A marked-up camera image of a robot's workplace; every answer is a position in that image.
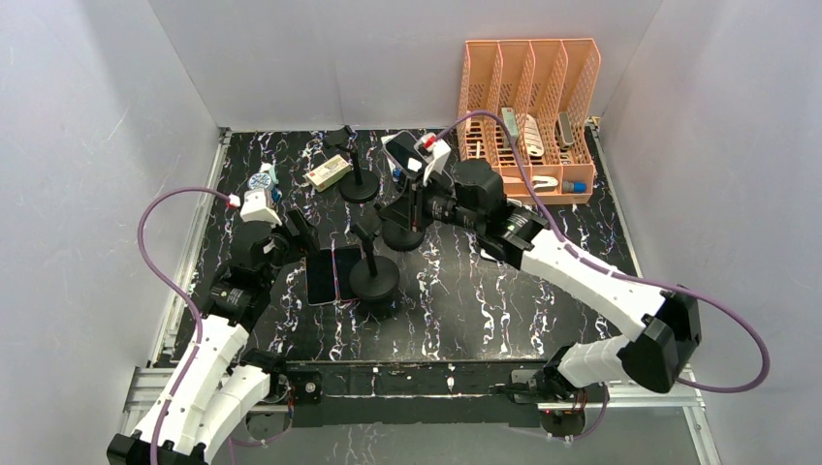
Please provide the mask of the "purple-edged phone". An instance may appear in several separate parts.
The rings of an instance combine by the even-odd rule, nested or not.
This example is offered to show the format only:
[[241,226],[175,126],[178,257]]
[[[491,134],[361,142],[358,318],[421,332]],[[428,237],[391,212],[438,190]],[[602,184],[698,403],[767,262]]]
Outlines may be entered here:
[[357,296],[351,288],[351,272],[362,260],[362,250],[359,245],[348,245],[333,250],[334,271],[340,301],[356,300]]

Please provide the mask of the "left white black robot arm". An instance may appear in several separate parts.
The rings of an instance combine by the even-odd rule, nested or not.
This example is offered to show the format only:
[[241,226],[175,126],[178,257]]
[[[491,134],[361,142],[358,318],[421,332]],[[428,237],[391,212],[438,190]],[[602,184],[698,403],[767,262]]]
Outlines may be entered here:
[[292,209],[281,226],[241,223],[213,275],[183,358],[148,413],[107,449],[111,464],[208,464],[260,401],[277,403],[290,387],[283,356],[239,352],[268,309],[277,274],[317,252],[314,225]]

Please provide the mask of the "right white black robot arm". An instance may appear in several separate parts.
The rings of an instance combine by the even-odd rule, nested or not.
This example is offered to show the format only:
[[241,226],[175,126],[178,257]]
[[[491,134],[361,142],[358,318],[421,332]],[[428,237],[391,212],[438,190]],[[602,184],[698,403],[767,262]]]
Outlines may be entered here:
[[616,380],[667,393],[699,346],[694,298],[636,283],[557,237],[545,218],[507,199],[502,177],[484,160],[457,163],[452,184],[438,173],[408,176],[399,197],[377,212],[415,233],[435,221],[473,231],[488,255],[560,287],[617,327],[618,336],[564,346],[544,365],[537,384],[559,401]]

